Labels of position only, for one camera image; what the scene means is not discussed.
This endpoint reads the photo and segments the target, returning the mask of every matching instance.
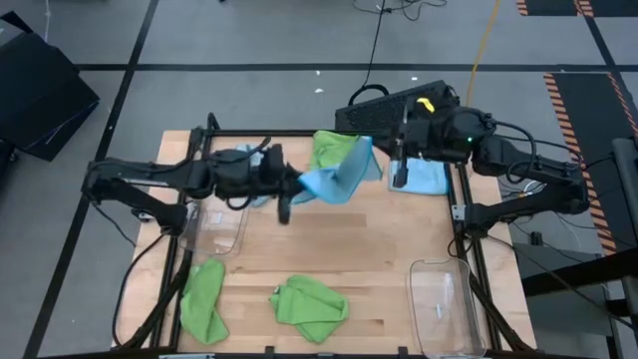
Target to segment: wooden table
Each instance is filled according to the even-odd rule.
[[[188,132],[165,132],[158,162],[171,164],[183,159],[187,139]],[[258,144],[261,140],[215,137],[213,149]],[[283,145],[285,159],[295,168],[309,169],[312,138],[276,137],[272,142]],[[375,155],[387,169],[388,157],[376,149]],[[475,202],[500,201],[495,179],[471,173],[470,180]],[[151,194],[167,202],[177,198],[174,190],[166,188],[152,188]],[[496,225],[491,233],[510,241],[504,224]],[[142,224],[136,255],[158,234],[153,222]],[[315,200],[294,206],[287,226],[277,222],[275,201],[252,208],[239,255],[225,260],[226,276],[217,301],[230,336],[206,346],[182,330],[178,350],[260,353],[272,345],[280,353],[396,354],[399,346],[406,346],[410,353],[420,353],[413,339],[409,268],[416,260],[449,258],[447,246],[452,237],[446,196],[390,192],[387,178],[363,182],[344,205]],[[122,340],[133,335],[156,304],[167,247],[165,239],[140,260],[129,278],[118,322]],[[484,240],[482,247],[494,304],[520,337],[535,346],[513,252],[490,240]],[[207,255],[197,253],[193,264],[207,259]],[[292,274],[308,274],[350,300],[350,318],[322,345],[308,343],[294,327],[275,322],[268,297]],[[476,303],[480,334],[488,345],[484,315]],[[164,345],[173,309],[170,305],[165,314]],[[435,320],[436,311],[432,313]],[[421,335],[425,337],[426,352],[450,345],[445,332]]]

